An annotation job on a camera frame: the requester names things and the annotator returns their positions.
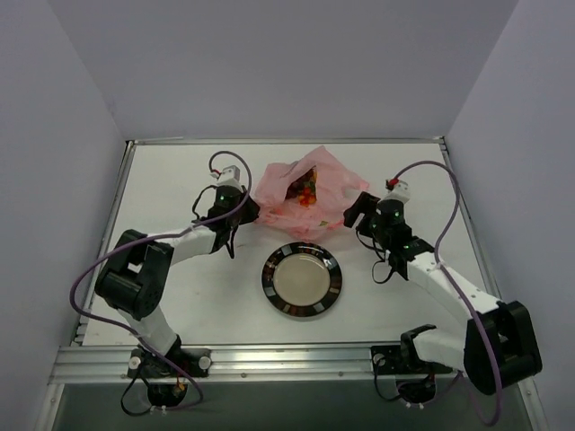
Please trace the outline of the pink plastic bag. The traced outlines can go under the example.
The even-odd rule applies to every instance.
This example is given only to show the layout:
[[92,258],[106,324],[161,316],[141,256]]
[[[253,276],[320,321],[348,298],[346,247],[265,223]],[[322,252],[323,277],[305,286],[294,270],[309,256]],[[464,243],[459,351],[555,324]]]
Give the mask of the pink plastic bag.
[[[316,203],[301,207],[286,200],[289,185],[315,167]],[[258,222],[313,242],[343,225],[343,212],[369,183],[348,169],[323,145],[291,163],[270,163],[259,180],[252,198],[260,206]]]

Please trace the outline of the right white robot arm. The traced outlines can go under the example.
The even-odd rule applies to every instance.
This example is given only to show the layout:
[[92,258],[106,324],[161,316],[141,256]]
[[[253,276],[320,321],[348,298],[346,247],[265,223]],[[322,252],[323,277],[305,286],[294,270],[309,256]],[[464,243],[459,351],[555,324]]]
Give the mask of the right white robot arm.
[[425,324],[401,335],[399,359],[417,371],[439,364],[464,373],[485,395],[539,374],[543,361],[528,309],[487,294],[441,261],[431,244],[404,220],[404,198],[359,194],[344,224],[385,253],[392,275],[418,286],[457,322],[444,332]]

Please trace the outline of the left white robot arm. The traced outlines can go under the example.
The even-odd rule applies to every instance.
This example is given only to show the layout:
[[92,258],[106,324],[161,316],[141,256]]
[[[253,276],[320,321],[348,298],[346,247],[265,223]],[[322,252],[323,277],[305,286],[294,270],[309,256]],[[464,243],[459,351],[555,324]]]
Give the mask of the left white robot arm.
[[169,326],[160,302],[171,267],[226,248],[242,224],[254,222],[260,207],[243,186],[216,186],[213,206],[186,233],[146,234],[134,229],[119,237],[114,253],[100,271],[95,293],[126,320],[150,353],[149,366],[161,376],[181,365],[181,340]]

